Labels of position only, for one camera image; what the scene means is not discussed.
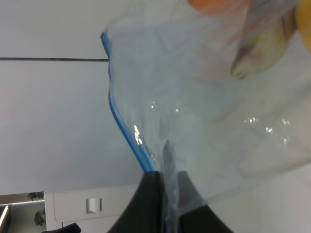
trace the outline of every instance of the plastic bag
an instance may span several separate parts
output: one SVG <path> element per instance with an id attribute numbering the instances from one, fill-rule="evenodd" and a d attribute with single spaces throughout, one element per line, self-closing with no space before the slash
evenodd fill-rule
<path id="1" fill-rule="evenodd" d="M 136 0 L 102 34 L 110 104 L 171 219 L 310 162 L 295 0 Z M 179 202 L 178 172 L 202 198 Z"/>

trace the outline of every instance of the banana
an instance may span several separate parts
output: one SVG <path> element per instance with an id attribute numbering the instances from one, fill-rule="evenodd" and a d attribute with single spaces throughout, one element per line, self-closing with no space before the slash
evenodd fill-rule
<path id="1" fill-rule="evenodd" d="M 242 39 L 231 66 L 231 75 L 244 79 L 250 74 L 265 71 L 285 54 L 289 41 L 297 30 L 295 7 L 263 29 Z"/>

